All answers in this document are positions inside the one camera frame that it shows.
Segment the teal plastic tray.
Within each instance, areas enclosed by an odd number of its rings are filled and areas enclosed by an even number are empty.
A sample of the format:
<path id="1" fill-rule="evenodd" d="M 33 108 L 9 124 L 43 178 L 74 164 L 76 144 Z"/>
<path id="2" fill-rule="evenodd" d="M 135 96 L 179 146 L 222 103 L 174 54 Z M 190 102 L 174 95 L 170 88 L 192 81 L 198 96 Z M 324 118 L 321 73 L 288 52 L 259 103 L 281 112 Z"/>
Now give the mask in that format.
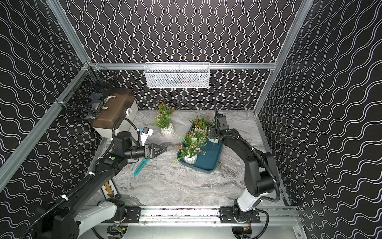
<path id="1" fill-rule="evenodd" d="M 197 161 L 194 164 L 193 160 L 187 160 L 184 162 L 184 160 L 179 160 L 180 164 L 190 167 L 196 171 L 200 171 L 206 174 L 212 173 L 216 168 L 220 160 L 220 155 L 222 153 L 223 144 L 221 142 L 218 143 L 212 143 L 209 141 L 207 137 L 207 145 L 204 147 L 203 151 L 206 151 L 206 155 L 199 155 Z"/>

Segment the potted pink gypsophila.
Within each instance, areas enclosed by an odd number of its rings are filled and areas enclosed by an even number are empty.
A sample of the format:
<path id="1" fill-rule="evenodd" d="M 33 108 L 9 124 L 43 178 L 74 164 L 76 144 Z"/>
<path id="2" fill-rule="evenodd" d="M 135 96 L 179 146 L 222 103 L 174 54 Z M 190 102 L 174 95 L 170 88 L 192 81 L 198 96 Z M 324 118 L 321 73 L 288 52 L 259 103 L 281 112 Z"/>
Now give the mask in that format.
<path id="1" fill-rule="evenodd" d="M 206 155 L 206 151 L 203 151 L 204 147 L 207 145 L 207 135 L 203 131 L 190 131 L 182 138 L 182 142 L 177 146 L 178 158 L 175 162 L 179 160 L 193 160 L 194 164 L 198 156 Z"/>

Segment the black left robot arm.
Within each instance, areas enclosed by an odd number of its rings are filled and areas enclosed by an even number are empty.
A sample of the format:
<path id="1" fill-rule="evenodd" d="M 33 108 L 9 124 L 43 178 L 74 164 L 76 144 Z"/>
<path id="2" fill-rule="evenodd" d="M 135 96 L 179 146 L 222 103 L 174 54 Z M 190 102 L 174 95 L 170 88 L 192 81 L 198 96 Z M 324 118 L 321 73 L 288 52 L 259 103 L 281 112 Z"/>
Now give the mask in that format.
<path id="1" fill-rule="evenodd" d="M 21 238 L 76 239 L 85 229 L 85 222 L 76 219 L 88 199 L 109 179 L 116 176 L 130 159 L 152 159 L 167 151 L 167 147 L 149 143 L 141 145 L 129 131 L 113 137 L 112 152 L 101 157 L 89 174 L 67 194 L 54 203 L 36 209 L 35 220 Z"/>

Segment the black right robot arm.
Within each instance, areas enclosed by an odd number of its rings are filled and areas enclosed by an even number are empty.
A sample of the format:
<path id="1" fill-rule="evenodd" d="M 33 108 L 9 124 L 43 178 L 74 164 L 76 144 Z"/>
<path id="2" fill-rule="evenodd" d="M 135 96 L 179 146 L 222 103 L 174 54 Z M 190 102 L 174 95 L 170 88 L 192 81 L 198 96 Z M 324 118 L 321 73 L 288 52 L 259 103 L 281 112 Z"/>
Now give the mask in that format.
<path id="1" fill-rule="evenodd" d="M 225 115 L 215 111 L 213 120 L 214 127 L 209 129 L 208 136 L 233 150 L 244 162 L 246 189 L 234 201 L 232 211 L 235 220 L 246 222 L 260 202 L 278 202 L 281 198 L 276 161 L 271 153 L 256 149 L 236 129 L 230 128 Z"/>

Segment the potted red gypsophila plant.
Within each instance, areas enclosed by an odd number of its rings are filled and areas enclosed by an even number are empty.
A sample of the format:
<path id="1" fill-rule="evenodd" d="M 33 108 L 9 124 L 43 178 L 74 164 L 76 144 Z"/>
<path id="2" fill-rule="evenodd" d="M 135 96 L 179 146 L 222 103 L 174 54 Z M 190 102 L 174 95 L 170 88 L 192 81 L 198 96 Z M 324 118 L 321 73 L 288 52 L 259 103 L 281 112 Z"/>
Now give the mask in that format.
<path id="1" fill-rule="evenodd" d="M 208 134 L 210 127 L 213 126 L 213 122 L 210 117 L 199 114 L 195 115 L 193 118 L 188 118 L 188 121 L 192 124 L 192 131 Z"/>

